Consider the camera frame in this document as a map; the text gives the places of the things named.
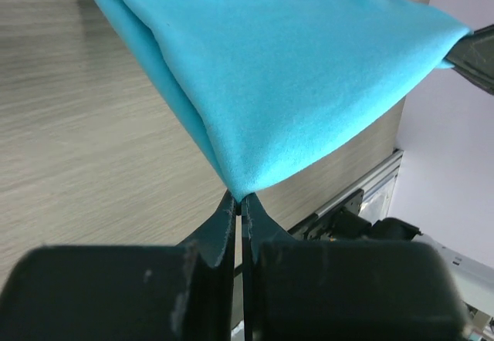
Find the towel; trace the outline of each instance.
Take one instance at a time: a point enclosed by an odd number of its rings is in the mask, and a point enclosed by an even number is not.
[[[470,29],[408,0],[95,0],[232,195],[333,152]]]

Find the cloth fold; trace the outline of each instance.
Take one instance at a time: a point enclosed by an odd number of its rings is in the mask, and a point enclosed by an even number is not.
[[[237,200],[346,143],[470,29],[408,0],[95,0]]]

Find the blue cloth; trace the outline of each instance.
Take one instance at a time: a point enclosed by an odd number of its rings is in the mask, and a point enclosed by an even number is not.
[[[470,29],[408,0],[95,0],[238,200],[333,152]]]

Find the wooden surface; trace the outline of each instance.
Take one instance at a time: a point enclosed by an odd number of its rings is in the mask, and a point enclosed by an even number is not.
[[[381,162],[401,108],[261,192],[268,212],[290,227]],[[0,285],[38,245],[174,244],[224,192],[92,0],[0,0],[0,129]]]

